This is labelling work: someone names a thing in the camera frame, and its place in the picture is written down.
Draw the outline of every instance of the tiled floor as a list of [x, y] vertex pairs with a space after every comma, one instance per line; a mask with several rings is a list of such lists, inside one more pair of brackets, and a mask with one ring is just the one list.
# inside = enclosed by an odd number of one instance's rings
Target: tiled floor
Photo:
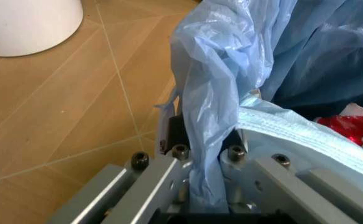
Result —
[[0, 58], [0, 223], [42, 223], [107, 163], [153, 153], [169, 38], [197, 0], [83, 0], [50, 50]]

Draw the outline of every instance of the white cylinder base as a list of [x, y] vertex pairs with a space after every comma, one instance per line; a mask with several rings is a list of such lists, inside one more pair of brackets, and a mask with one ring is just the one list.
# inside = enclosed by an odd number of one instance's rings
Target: white cylinder base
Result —
[[52, 48], [70, 37], [82, 19], [80, 0], [0, 0], [0, 56]]

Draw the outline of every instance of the hex socket screw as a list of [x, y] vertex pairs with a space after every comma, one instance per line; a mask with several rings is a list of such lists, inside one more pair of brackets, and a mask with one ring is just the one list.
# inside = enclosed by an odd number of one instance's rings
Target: hex socket screw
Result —
[[227, 155], [231, 161], [237, 162], [245, 157], [246, 151], [242, 146], [232, 145], [227, 149]]
[[148, 167], [149, 157], [145, 152], [136, 152], [132, 155], [132, 159], [130, 161], [132, 168], [137, 171], [143, 171]]
[[274, 154], [272, 156], [272, 158], [278, 162], [279, 164], [281, 164], [281, 166], [283, 167], [289, 167], [289, 165], [291, 164], [291, 161], [289, 160], [288, 156], [284, 155], [284, 154]]
[[177, 144], [172, 147], [172, 156], [177, 158], [178, 160], [186, 160], [188, 159], [190, 148], [184, 144]]

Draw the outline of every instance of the blue plastic bag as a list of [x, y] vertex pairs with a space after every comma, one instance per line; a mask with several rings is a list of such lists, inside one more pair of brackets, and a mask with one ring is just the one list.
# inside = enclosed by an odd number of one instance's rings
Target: blue plastic bag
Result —
[[173, 33], [172, 69], [194, 159], [193, 211], [228, 212], [217, 155], [237, 124], [239, 96], [269, 77], [295, 3], [204, 0]]
[[204, 0], [171, 50], [191, 209], [228, 212], [217, 156], [252, 89], [286, 108], [363, 99], [363, 0]]

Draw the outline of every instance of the red plastic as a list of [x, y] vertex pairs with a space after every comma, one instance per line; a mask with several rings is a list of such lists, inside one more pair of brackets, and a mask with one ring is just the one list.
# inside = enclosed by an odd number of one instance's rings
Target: red plastic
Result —
[[317, 123], [332, 128], [334, 131], [363, 147], [363, 116], [340, 116], [320, 118]]

